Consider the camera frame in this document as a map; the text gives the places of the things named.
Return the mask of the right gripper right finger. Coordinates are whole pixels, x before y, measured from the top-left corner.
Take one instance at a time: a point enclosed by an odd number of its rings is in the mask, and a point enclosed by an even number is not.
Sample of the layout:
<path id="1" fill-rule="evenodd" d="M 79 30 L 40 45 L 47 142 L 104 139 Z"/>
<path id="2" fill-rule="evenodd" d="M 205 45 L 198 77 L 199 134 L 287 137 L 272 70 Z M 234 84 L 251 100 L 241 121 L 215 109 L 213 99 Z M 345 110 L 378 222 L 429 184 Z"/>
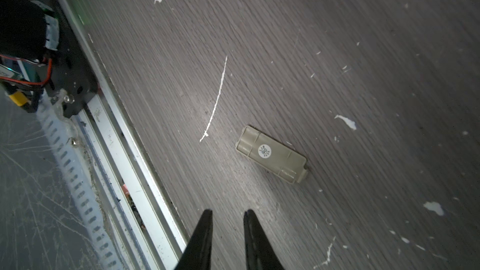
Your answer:
<path id="1" fill-rule="evenodd" d="M 244 241 L 247 270 L 283 270 L 256 213 L 249 209 L 244 213 Z"/>

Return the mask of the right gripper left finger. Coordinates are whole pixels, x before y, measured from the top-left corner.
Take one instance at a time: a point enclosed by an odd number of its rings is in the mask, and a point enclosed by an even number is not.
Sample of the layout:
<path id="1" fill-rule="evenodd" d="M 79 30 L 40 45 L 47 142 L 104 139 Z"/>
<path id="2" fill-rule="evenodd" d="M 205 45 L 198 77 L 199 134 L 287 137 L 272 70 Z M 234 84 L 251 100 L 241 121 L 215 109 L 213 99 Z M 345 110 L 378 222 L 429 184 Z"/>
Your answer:
<path id="1" fill-rule="evenodd" d="M 213 240 L 213 211 L 203 211 L 175 270 L 210 270 Z"/>

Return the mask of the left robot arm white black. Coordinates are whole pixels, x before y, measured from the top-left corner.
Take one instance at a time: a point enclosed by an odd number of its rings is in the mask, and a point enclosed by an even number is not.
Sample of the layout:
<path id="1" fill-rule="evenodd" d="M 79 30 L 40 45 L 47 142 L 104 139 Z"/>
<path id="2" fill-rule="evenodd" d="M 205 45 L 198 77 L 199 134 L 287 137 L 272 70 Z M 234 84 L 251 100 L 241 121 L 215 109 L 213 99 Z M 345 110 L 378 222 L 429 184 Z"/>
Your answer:
<path id="1" fill-rule="evenodd" d="M 1 54 L 41 61 L 57 51 L 60 24 L 54 11 L 39 1 L 1 0 Z"/>

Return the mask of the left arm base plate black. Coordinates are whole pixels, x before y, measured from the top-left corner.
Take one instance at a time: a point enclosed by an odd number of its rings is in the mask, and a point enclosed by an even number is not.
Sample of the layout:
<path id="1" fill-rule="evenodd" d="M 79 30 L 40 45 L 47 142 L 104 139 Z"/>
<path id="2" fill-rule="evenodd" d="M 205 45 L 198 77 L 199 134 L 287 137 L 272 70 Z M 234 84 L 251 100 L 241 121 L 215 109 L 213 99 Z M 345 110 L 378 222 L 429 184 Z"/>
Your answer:
<path id="1" fill-rule="evenodd" d="M 60 2 L 38 1 L 53 9 L 60 28 L 59 47 L 53 54 L 52 85 L 46 91 L 51 97 L 60 97 L 60 91 L 66 91 L 73 102 L 62 105 L 63 116 L 70 118 L 96 95 L 98 82 Z"/>

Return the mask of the remote battery cover beige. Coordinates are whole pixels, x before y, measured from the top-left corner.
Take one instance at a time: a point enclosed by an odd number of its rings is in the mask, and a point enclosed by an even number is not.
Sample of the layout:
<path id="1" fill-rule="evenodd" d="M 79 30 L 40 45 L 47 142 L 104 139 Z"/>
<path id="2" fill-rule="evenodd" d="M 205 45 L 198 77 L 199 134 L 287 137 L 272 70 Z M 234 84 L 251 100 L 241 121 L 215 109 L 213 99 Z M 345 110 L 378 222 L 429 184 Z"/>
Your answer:
<path id="1" fill-rule="evenodd" d="M 307 159 L 261 131 L 245 126 L 236 151 L 283 181 L 300 183 L 307 175 Z"/>

